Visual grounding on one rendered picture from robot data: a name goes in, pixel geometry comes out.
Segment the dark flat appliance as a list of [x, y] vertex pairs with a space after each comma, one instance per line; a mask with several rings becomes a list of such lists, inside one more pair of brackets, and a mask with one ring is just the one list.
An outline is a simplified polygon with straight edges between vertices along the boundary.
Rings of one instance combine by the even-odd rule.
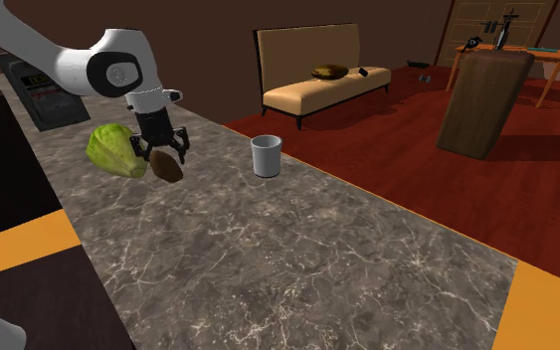
[[91, 119], [82, 99], [63, 90], [46, 74], [9, 53], [0, 53], [0, 70], [40, 131]]

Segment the orange wooden table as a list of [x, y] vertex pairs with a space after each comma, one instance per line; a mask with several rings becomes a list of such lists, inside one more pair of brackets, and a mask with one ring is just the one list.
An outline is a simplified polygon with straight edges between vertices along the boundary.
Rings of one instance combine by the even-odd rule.
[[[542, 95], [540, 96], [540, 98], [537, 100], [537, 102], [535, 104], [535, 106], [537, 108], [539, 108], [544, 103], [545, 97], [549, 95], [550, 90], [551, 90], [551, 86], [556, 81], [556, 78], [557, 78], [557, 76], [560, 72], [560, 49], [543, 48], [543, 47], [540, 47], [538, 45], [538, 43], [534, 47], [519, 47], [519, 46], [507, 45], [506, 41], [507, 41], [508, 36], [510, 34], [511, 22], [514, 18], [518, 18], [518, 15], [514, 15], [513, 12], [514, 12], [514, 10], [510, 10], [508, 14], [504, 15], [502, 23], [487, 22], [485, 24], [484, 30], [487, 33], [494, 33], [495, 31], [497, 31], [498, 34], [495, 36], [495, 38], [493, 39], [493, 42], [491, 44], [484, 44], [483, 39], [481, 39], [479, 44], [476, 45], [474, 48], [477, 51], [478, 50], [495, 50], [495, 49], [498, 49], [498, 50], [505, 50], [505, 51], [528, 52], [528, 53], [531, 53], [535, 56], [535, 60], [537, 62], [552, 64], [553, 65], [553, 70], [551, 71], [551, 73], [549, 73], [547, 75], [548, 81], [546, 83], [546, 86], [543, 89]], [[462, 58], [465, 55], [472, 52], [472, 49], [469, 48], [467, 46], [467, 44], [465, 44], [462, 48], [457, 47], [456, 52], [457, 52], [457, 55], [455, 57], [455, 61], [454, 61], [453, 65], [452, 65], [452, 72], [450, 74], [449, 81], [448, 81], [448, 84], [447, 84], [447, 87], [446, 87], [447, 91], [450, 91], [450, 90], [453, 89], [455, 76], [456, 76], [459, 64], [460, 64], [460, 62], [462, 61]]]

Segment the green lettuce head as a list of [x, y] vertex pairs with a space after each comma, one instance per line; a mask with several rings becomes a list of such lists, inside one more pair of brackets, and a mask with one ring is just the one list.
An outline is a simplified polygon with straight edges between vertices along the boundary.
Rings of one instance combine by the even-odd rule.
[[148, 163], [135, 154], [130, 143], [132, 134], [131, 129], [118, 123], [99, 126], [91, 134], [86, 149], [89, 160], [112, 175], [143, 177]]

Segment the brown upright wooden board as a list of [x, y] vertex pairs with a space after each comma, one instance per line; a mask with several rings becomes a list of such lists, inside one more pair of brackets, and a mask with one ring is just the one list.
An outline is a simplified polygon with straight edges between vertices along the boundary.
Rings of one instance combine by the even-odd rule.
[[482, 50], [464, 59], [437, 138], [441, 149], [485, 158], [497, 142], [535, 56]]

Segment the beige panelled door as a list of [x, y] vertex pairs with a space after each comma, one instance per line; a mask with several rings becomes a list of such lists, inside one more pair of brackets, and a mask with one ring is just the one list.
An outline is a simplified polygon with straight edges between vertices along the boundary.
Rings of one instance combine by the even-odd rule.
[[518, 15], [510, 25], [507, 45], [534, 47], [543, 34], [558, 0], [453, 0], [452, 11], [444, 32], [436, 66], [451, 67], [470, 37], [479, 36], [484, 44], [491, 44], [498, 34], [484, 30], [487, 22], [503, 22], [510, 10]]

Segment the dark robot stand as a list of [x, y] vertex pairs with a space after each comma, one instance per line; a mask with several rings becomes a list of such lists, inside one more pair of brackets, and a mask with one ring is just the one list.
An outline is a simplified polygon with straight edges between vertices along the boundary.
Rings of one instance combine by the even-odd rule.
[[26, 350], [137, 350], [81, 246], [0, 271], [0, 317]]

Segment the brown potato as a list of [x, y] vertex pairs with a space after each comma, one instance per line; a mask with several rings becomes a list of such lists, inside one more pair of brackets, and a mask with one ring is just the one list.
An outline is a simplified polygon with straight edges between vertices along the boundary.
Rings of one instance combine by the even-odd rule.
[[174, 158], [163, 151], [152, 150], [149, 164], [154, 175], [166, 182], [176, 183], [184, 177], [183, 171]]

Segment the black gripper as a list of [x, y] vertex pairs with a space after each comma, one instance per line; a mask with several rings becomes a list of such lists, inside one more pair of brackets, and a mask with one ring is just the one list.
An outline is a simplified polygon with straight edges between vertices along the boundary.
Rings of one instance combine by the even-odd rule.
[[[184, 126], [174, 129], [166, 108], [148, 113], [136, 112], [135, 117], [140, 134], [132, 134], [129, 142], [136, 157], [148, 160], [152, 146], [170, 145], [178, 153], [180, 163], [185, 164], [185, 155], [190, 148], [187, 129]], [[143, 146], [141, 138], [149, 144], [148, 147]]]

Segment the beige sofa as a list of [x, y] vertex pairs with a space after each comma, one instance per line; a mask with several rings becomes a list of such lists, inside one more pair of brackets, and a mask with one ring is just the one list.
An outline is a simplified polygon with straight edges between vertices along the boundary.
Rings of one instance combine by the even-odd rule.
[[302, 121], [376, 89], [388, 90], [391, 71], [359, 64], [355, 23], [261, 29], [254, 32], [262, 111]]

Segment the grey cup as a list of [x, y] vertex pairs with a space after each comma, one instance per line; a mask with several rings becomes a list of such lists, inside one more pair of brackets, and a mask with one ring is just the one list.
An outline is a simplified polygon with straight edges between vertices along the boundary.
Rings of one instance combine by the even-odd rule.
[[282, 140], [275, 135], [259, 135], [251, 139], [254, 173], [262, 178], [280, 174]]

